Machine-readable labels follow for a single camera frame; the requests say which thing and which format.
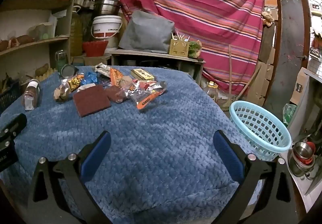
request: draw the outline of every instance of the broom handle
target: broom handle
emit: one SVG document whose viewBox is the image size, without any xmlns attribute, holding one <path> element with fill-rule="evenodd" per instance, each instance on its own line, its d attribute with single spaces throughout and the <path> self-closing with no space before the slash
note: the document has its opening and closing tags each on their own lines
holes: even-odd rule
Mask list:
<svg viewBox="0 0 322 224">
<path fill-rule="evenodd" d="M 230 49 L 230 44 L 228 44 L 228 48 L 229 48 L 229 98 L 231 95 L 231 49 Z"/>
<path fill-rule="evenodd" d="M 240 92 L 240 94 L 238 94 L 236 101 L 238 101 L 238 99 L 241 97 L 241 95 L 244 93 L 244 91 L 247 89 L 247 87 L 249 86 L 249 84 L 251 84 L 252 80 L 255 78 L 255 76 L 258 74 L 260 70 L 260 67 L 257 67 L 256 71 L 254 72 L 253 76 L 250 78 L 250 80 L 246 83 L 246 85 L 244 86 L 243 90 Z"/>
</svg>

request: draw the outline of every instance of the spice jar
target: spice jar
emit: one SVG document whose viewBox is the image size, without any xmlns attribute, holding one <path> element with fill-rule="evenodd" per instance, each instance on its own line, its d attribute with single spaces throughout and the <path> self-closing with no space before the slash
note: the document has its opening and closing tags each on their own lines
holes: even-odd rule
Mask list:
<svg viewBox="0 0 322 224">
<path fill-rule="evenodd" d="M 40 87 L 39 81 L 36 79 L 31 80 L 22 95 L 22 105 L 25 107 L 26 111 L 34 110 L 37 107 Z"/>
</svg>

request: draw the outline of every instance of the steel bowl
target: steel bowl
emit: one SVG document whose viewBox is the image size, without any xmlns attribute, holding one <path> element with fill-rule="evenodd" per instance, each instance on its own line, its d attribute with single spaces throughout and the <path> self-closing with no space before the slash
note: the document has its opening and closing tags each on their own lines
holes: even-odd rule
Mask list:
<svg viewBox="0 0 322 224">
<path fill-rule="evenodd" d="M 95 0 L 94 11 L 99 15 L 115 15 L 119 7 L 119 0 Z"/>
<path fill-rule="evenodd" d="M 308 160 L 313 156 L 314 151 L 305 142 L 297 142 L 293 147 L 294 152 L 302 159 Z"/>
<path fill-rule="evenodd" d="M 305 174 L 305 171 L 299 168 L 292 156 L 289 158 L 289 169 L 293 173 L 293 175 L 298 178 L 302 177 Z"/>
</svg>

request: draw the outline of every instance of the pink striped fabric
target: pink striped fabric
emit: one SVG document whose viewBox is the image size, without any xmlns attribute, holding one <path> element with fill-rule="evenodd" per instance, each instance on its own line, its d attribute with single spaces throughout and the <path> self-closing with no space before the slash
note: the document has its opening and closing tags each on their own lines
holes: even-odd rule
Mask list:
<svg viewBox="0 0 322 224">
<path fill-rule="evenodd" d="M 174 21 L 181 34 L 202 42 L 204 75 L 223 90 L 229 85 L 232 52 L 232 93 L 238 94 L 255 71 L 262 35 L 264 0 L 120 0 L 129 20 L 135 10 Z"/>
</svg>

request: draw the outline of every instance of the black plastic crate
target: black plastic crate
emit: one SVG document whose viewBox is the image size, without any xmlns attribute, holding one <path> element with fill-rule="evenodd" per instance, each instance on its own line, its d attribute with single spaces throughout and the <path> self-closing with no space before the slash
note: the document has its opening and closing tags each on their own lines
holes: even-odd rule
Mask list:
<svg viewBox="0 0 322 224">
<path fill-rule="evenodd" d="M 13 81 L 10 88 L 0 94 L 0 114 L 20 97 L 19 80 Z"/>
</svg>

